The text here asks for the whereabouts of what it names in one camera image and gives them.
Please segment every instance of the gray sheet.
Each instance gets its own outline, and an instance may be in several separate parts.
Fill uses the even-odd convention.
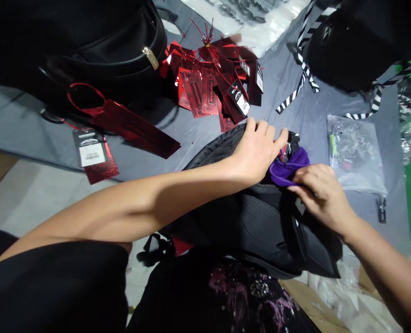
[[[157,5],[170,8],[180,19],[184,31],[190,25],[190,17],[196,22],[202,18],[179,0],[157,0]],[[311,14],[312,22],[319,10]],[[277,130],[288,127],[300,133],[301,145],[309,153],[312,163],[328,164],[326,116],[359,113],[369,110],[361,96],[346,95],[316,79],[321,92],[314,94],[306,83],[297,99],[278,115],[275,108],[297,86],[300,67],[290,52],[296,45],[303,13],[290,29],[281,36],[278,46],[272,48],[262,59],[264,67],[264,95],[262,107],[252,106],[250,116],[265,119]],[[180,41],[179,35],[168,33],[168,42]],[[190,28],[182,42],[187,48],[201,46],[196,29]],[[81,170],[78,167],[72,129],[56,125],[39,116],[42,103],[16,89],[0,87],[0,150],[57,167]],[[348,192],[349,202],[356,213],[370,222],[402,254],[411,252],[404,168],[399,139],[399,115],[397,88],[391,86],[383,91],[380,111],[368,119],[375,124],[384,165],[387,198],[387,224],[378,223],[376,196],[368,193]],[[216,116],[194,119],[191,112],[180,108],[172,110],[158,127],[178,140],[182,147],[168,160],[124,144],[119,137],[108,138],[114,159],[119,167],[117,180],[125,181],[181,170],[208,142],[220,134]]]

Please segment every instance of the purple fabric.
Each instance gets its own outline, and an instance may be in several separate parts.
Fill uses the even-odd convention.
[[[299,147],[287,163],[279,158],[270,165],[270,178],[278,186],[296,186],[292,182],[295,171],[310,164],[309,156],[303,147]]]

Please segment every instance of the fingers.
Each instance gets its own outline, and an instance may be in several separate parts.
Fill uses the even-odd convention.
[[[305,166],[296,171],[295,175],[305,174],[305,173],[312,173],[317,177],[322,176],[334,176],[334,170],[325,164],[311,164],[309,166]]]
[[[246,130],[245,132],[255,132],[255,127],[256,127],[256,121],[254,118],[250,117],[247,118],[247,122],[246,122]]]
[[[267,121],[261,120],[261,121],[258,123],[258,126],[256,127],[256,131],[257,131],[257,132],[260,132],[260,133],[262,133],[262,134],[266,134],[268,127],[269,127],[269,124],[267,124]]]
[[[276,132],[275,127],[273,127],[273,126],[267,127],[266,138],[269,140],[269,142],[274,141],[275,132]]]
[[[328,193],[325,190],[326,182],[313,173],[295,174],[293,178],[295,183],[304,184],[315,193],[319,199],[327,200]]]
[[[278,137],[278,139],[275,140],[275,146],[278,149],[278,152],[287,143],[288,138],[289,138],[289,131],[287,130],[287,128],[283,128],[281,130],[280,136]]]
[[[301,186],[289,186],[287,189],[290,192],[296,193],[303,201],[306,208],[311,212],[318,209],[318,203],[315,201],[315,196],[308,189]]]

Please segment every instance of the sleeve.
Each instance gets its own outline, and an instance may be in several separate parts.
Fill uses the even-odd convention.
[[[95,241],[53,244],[1,261],[0,332],[123,331],[127,263],[122,247]]]

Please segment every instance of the gold zipper pull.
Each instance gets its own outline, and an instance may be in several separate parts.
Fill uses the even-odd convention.
[[[145,54],[145,56],[147,57],[151,65],[153,66],[153,69],[159,68],[158,60],[156,59],[155,54],[150,48],[148,48],[147,46],[144,46],[144,48],[142,49],[142,53]]]

